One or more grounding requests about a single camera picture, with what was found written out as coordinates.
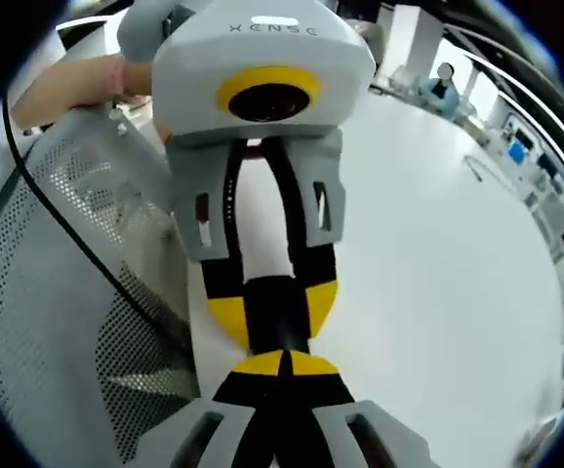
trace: gray gripper housing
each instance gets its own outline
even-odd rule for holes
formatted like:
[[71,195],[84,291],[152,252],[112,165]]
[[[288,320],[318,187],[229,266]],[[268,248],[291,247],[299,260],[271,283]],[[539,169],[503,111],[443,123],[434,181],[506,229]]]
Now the gray gripper housing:
[[[143,434],[129,468],[183,466],[193,456],[195,441],[206,434],[210,442],[200,444],[198,468],[231,468],[255,410],[197,399]],[[365,456],[381,457],[380,466],[438,468],[431,461],[427,442],[373,402],[350,403],[313,410],[325,437],[335,468],[368,468]],[[354,433],[351,427],[364,426]],[[360,448],[369,442],[366,455]],[[375,450],[376,444],[382,450]]]
[[[431,461],[427,441],[373,402],[323,407],[312,412],[336,468],[369,467],[356,437],[369,437],[372,447],[382,446],[383,450],[371,450],[374,456],[386,457],[380,466],[439,468]],[[361,429],[356,436],[351,431],[353,425]]]
[[210,0],[136,0],[117,30],[122,54],[134,63],[152,62],[169,34]]
[[231,468],[234,454],[247,428],[253,408],[212,400],[193,400],[180,411],[150,429],[139,439],[129,468],[170,468],[185,465],[192,445],[203,433],[214,431],[198,468]]
[[[288,136],[283,142],[302,194],[307,245],[336,243],[342,237],[345,203],[339,178],[341,130],[333,129],[324,136]],[[228,257],[223,186],[231,144],[227,141],[187,147],[172,138],[166,146],[175,184],[174,218],[187,255],[194,261]],[[322,203],[327,205],[327,225],[320,222],[315,184],[325,192]],[[202,239],[196,218],[196,199],[203,194],[208,196],[210,242]]]

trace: white table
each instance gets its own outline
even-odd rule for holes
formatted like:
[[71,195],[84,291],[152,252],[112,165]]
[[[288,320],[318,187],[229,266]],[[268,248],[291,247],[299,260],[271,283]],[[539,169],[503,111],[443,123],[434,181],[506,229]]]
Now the white table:
[[[115,52],[109,35],[74,52]],[[505,467],[563,397],[564,311],[542,236],[464,130],[371,95],[343,130],[341,290],[312,350],[339,367],[356,399],[421,433],[440,465]],[[495,176],[479,182],[465,155]],[[246,278],[288,273],[281,202],[263,163],[245,165],[237,200]],[[200,386],[211,396],[244,353],[206,310],[198,265],[188,282]]]

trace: black strip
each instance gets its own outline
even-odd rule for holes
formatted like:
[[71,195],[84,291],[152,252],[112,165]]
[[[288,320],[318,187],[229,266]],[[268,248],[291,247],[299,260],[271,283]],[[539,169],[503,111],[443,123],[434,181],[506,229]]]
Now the black strip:
[[[286,373],[283,367],[281,361],[280,374]],[[214,398],[216,402],[251,408],[261,408],[270,399],[312,409],[354,402],[337,373],[277,376],[233,371]]]
[[397,468],[383,446],[378,433],[363,415],[356,415],[347,423],[360,447],[369,468]]
[[296,260],[295,272],[305,288],[335,281],[337,279],[337,260],[334,246],[326,244],[306,249],[303,255]]
[[283,139],[266,138],[261,148],[282,196],[293,273],[305,288],[336,280],[334,247],[328,244],[309,248],[306,245],[302,193],[293,166],[287,158]]
[[243,295],[254,354],[278,349],[309,353],[308,304],[300,282],[290,276],[256,278],[246,283]]
[[294,376],[292,365],[284,352],[277,376],[231,372],[217,391],[215,401],[256,409],[233,468],[268,467],[272,452],[280,468],[334,468],[312,410],[354,400],[338,374]]
[[204,260],[202,273],[209,299],[239,297],[243,295],[243,256],[236,227],[236,186],[243,162],[246,139],[235,140],[225,168],[223,182],[223,228],[228,258]]
[[197,468],[222,421],[223,416],[220,414],[214,412],[204,414],[197,427],[189,434],[178,456],[172,461],[171,468]]

